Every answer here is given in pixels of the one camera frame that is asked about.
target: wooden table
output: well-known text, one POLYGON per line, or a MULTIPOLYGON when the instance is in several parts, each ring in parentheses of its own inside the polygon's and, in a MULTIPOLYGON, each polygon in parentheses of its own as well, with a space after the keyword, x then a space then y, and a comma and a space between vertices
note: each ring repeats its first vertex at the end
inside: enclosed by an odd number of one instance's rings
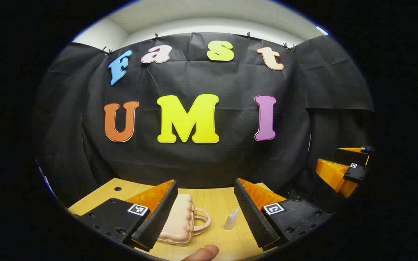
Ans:
MULTIPOLYGON (((269 190, 263 183, 257 185, 269 190)), ((126 200, 151 187, 153 186, 114 178, 79 200, 69 210, 74 214, 83 215, 111 197, 126 200), (116 187, 121 187, 122 190, 114 190, 116 187)), ((212 222, 210 226, 204 233, 193 237, 187 246, 156 242, 154 248, 149 253, 141 249, 139 251, 170 261, 182 260, 208 244, 216 245, 220 250, 214 261, 239 261, 267 252, 257 247, 241 209, 238 212, 234 228, 231 230, 224 229, 228 215, 236 208, 239 208, 237 198, 233 193, 233 187, 220 189, 179 188, 179 193, 191 195, 194 205, 206 210, 211 215, 212 222)), ((196 225, 201 225, 202 223, 202 221, 196 221, 196 225)))

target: foam letter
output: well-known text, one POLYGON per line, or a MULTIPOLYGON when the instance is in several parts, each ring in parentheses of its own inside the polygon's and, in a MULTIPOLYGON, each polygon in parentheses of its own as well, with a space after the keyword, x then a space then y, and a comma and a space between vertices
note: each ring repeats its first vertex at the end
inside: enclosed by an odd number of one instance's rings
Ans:
POLYGON ((259 105, 259 130, 254 139, 257 141, 271 140, 275 138, 274 125, 274 104, 277 100, 272 96, 259 95, 254 98, 259 105))
POLYGON ((112 74, 111 85, 114 85, 114 83, 116 83, 120 78, 122 78, 125 75, 125 71, 123 71, 121 68, 127 67, 128 65, 127 56, 130 56, 131 53, 132 53, 131 50, 126 51, 124 54, 119 56, 109 65, 109 68, 111 68, 111 74, 112 74))
POLYGON ((140 104, 138 102, 126 102, 123 104, 123 108, 126 111, 125 114, 125 128, 122 132, 118 132, 116 129, 116 112, 119 109, 119 104, 112 103, 104 106, 104 132, 106 136, 115 142, 126 142, 133 135, 133 129, 135 125, 135 109, 140 104))
POLYGON ((212 41, 208 44, 208 57, 212 61, 230 61, 235 57, 233 46, 227 41, 212 41))
POLYGON ((162 96, 157 104, 162 108, 161 135, 157 140, 161 143, 174 143, 177 137, 172 133, 172 124, 181 141, 186 142, 196 125, 196 132, 191 138, 194 143, 217 143, 214 111, 219 97, 214 94, 201 94, 194 100, 191 109, 186 113, 179 98, 174 95, 162 96))
POLYGON ((264 63, 267 67, 269 67, 272 70, 281 71, 285 66, 283 64, 277 63, 277 60, 275 59, 275 56, 280 56, 280 53, 276 51, 272 51, 272 48, 270 47, 263 47, 256 50, 258 53, 262 53, 262 58, 264 58, 264 63))
POLYGON ((148 53, 145 54, 141 58, 141 62, 145 64, 149 64, 152 62, 156 63, 165 63, 167 62, 171 57, 169 54, 171 54, 172 47, 171 46, 156 46, 148 50, 148 53))

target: letter i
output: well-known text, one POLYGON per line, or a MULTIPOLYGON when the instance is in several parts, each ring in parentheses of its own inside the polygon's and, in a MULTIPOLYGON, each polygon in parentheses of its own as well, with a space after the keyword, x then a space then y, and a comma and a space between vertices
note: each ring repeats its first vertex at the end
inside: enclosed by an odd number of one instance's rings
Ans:
POLYGON ((274 105, 277 100, 272 96, 259 95, 254 98, 259 106, 259 130, 254 139, 257 141, 271 140, 275 138, 274 125, 274 105))

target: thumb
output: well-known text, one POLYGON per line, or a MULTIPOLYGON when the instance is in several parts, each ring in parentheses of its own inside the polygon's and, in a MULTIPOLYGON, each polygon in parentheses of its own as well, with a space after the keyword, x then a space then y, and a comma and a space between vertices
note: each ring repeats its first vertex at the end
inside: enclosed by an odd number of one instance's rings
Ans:
POLYGON ((187 256, 181 261, 211 261, 217 254, 219 254, 219 248, 214 245, 207 245, 205 248, 200 248, 191 256, 187 256))

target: beige handbag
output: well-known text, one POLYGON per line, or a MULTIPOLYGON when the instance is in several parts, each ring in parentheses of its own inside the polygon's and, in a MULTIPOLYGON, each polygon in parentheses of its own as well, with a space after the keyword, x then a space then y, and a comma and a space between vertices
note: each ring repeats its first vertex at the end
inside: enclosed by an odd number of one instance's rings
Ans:
POLYGON ((157 241, 186 246, 193 236, 203 233, 210 222, 210 215, 205 210, 194 207, 191 195, 179 194, 157 241), (196 211, 206 216, 196 215, 196 211), (195 219, 204 220, 204 225, 194 226, 195 219))

